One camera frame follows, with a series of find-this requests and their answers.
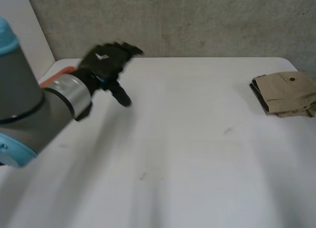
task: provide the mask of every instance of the white wall corner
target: white wall corner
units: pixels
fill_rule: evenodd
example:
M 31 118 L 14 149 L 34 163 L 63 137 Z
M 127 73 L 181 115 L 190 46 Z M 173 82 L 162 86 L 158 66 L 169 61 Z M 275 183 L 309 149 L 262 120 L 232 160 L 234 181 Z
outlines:
M 55 59 L 29 0 L 0 0 L 0 16 L 17 34 L 36 79 L 40 79 Z

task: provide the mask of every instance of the concrete wall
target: concrete wall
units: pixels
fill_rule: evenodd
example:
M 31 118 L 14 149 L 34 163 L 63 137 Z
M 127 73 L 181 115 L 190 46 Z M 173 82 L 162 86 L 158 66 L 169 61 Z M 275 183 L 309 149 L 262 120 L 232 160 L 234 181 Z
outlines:
M 127 41 L 147 57 L 275 56 L 316 66 L 316 0 L 30 0 L 56 59 Z

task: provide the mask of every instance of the orange stripe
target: orange stripe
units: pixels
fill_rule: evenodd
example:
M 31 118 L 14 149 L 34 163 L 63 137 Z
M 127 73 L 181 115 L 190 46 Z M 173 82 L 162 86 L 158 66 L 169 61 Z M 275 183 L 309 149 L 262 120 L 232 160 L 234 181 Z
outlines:
M 51 76 L 49 79 L 47 79 L 46 81 L 42 82 L 40 84 L 41 88 L 46 87 L 47 85 L 49 85 L 51 82 L 55 81 L 60 75 L 62 74 L 69 74 L 72 73 L 73 71 L 75 71 L 75 67 L 73 66 L 68 66 L 63 68 L 61 71 L 59 71 L 58 73 L 56 73 L 54 76 Z

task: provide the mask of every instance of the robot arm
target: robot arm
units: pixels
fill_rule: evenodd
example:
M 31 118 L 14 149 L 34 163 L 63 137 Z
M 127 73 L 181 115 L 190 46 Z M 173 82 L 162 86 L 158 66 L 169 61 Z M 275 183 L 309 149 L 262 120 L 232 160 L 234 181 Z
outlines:
M 128 107 L 119 73 L 143 52 L 127 43 L 95 46 L 76 71 L 41 89 L 8 23 L 0 18 L 0 163 L 23 167 L 72 120 L 87 117 L 96 90 Z

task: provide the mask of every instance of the table surface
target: table surface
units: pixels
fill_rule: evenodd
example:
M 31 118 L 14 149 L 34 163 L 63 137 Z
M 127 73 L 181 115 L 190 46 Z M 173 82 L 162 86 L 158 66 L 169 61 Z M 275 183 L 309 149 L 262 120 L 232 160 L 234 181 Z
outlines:
M 54 64 L 42 81 L 79 60 Z M 248 84 L 282 58 L 139 58 L 37 160 L 0 168 L 2 228 L 316 227 L 316 120 Z

